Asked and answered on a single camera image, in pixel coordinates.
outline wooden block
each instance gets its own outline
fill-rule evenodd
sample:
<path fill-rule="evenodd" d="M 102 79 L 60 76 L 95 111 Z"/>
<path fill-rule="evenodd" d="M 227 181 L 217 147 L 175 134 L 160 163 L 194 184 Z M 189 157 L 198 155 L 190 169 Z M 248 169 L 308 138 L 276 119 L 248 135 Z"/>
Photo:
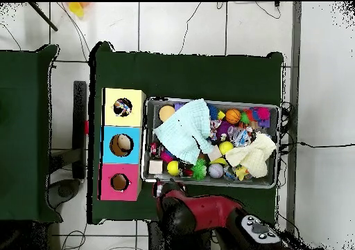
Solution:
<path fill-rule="evenodd" d="M 140 164 L 140 161 L 141 128 L 104 126 L 103 163 Z"/>
<path fill-rule="evenodd" d="M 103 89 L 103 104 L 105 105 L 105 118 L 104 125 L 106 126 L 122 126 L 122 127 L 141 127 L 143 121 L 143 104 L 146 99 L 146 95 L 142 90 L 133 89 Z M 127 101 L 132 105 L 132 111 L 123 116 L 123 113 L 116 114 L 114 109 L 115 103 Z"/>
<path fill-rule="evenodd" d="M 149 174 L 162 174 L 163 173 L 163 161 L 153 160 L 149 161 Z"/>
<path fill-rule="evenodd" d="M 214 161 L 222 157 L 222 154 L 220 153 L 220 150 L 217 145 L 214 146 L 213 150 L 208 154 L 208 157 L 210 161 Z"/>
<path fill-rule="evenodd" d="M 139 165 L 104 163 L 99 200 L 136 201 L 141 191 Z"/>

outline shape sorter box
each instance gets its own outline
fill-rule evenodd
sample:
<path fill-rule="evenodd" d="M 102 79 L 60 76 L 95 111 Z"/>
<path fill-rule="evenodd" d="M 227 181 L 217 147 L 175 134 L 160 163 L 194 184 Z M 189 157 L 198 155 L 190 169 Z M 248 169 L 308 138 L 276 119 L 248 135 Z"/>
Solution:
<path fill-rule="evenodd" d="M 104 88 L 104 125 L 141 127 L 143 123 L 143 104 L 145 99 L 146 95 L 142 90 Z M 123 101 L 124 104 L 130 107 L 128 114 L 122 116 L 122 114 L 116 114 L 114 112 L 114 105 L 117 101 Z"/>
<path fill-rule="evenodd" d="M 141 179 L 138 164 L 104 163 L 101 172 L 101 194 L 99 200 L 136 201 L 141 191 Z M 127 185 L 114 182 L 123 177 Z"/>
<path fill-rule="evenodd" d="M 140 156 L 141 128 L 103 127 L 103 163 L 139 164 Z"/>

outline stacked cubes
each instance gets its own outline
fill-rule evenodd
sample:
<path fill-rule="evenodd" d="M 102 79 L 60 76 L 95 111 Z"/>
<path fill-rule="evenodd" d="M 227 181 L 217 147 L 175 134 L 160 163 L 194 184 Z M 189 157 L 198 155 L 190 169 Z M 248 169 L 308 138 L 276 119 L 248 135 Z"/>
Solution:
<path fill-rule="evenodd" d="M 141 90 L 103 89 L 100 200 L 135 201 L 138 198 L 145 98 Z"/>

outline light blue cloth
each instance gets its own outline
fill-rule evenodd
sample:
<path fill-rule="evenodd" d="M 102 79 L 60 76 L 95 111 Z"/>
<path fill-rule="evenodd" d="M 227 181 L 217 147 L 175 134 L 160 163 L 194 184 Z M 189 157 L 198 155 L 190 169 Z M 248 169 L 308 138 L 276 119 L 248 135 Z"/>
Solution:
<path fill-rule="evenodd" d="M 203 99 L 188 102 L 153 131 L 168 151 L 193 165 L 200 151 L 209 154 L 214 148 L 206 140 L 211 130 L 209 109 Z"/>

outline gray plastic bin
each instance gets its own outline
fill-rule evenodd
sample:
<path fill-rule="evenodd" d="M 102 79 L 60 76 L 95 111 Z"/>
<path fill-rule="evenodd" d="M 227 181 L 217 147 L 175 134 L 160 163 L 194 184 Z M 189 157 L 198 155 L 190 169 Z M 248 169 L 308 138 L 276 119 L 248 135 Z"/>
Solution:
<path fill-rule="evenodd" d="M 211 178 L 208 173 L 207 176 L 201 180 L 196 181 L 193 178 L 180 178 L 172 177 L 166 171 L 160 175 L 152 175 L 148 173 L 149 169 L 149 146 L 151 142 L 158 141 L 155 134 L 153 134 L 153 129 L 159 127 L 162 122 L 159 119 L 159 110 L 164 105 L 174 105 L 177 102 L 189 102 L 189 99 L 178 99 L 178 98 L 148 98 L 144 104 L 145 113 L 145 124 L 146 128 L 143 131 L 142 138 L 142 157 L 141 157 L 141 178 L 147 182 L 154 182 L 156 178 L 168 181 L 173 178 L 175 181 L 180 181 L 185 184 L 194 185 L 210 185 L 210 186 L 232 186 L 232 187 L 248 187 L 248 188 L 272 188 L 276 184 L 277 178 L 277 164 L 279 158 L 279 126 L 281 123 L 281 112 L 280 108 L 276 105 L 256 105 L 251 103 L 238 103 L 238 102 L 221 102 L 221 101 L 210 101 L 206 100 L 206 103 L 214 105 L 222 111 L 227 111 L 230 108 L 236 108 L 243 110 L 249 107 L 267 107 L 270 110 L 270 127 L 267 128 L 267 133 L 272 136 L 272 140 L 276 143 L 276 150 L 271 154 L 270 158 L 266 161 L 268 166 L 268 174 L 262 178 L 252 178 L 250 180 L 243 181 L 232 181 L 226 180 L 224 178 L 214 179 Z"/>

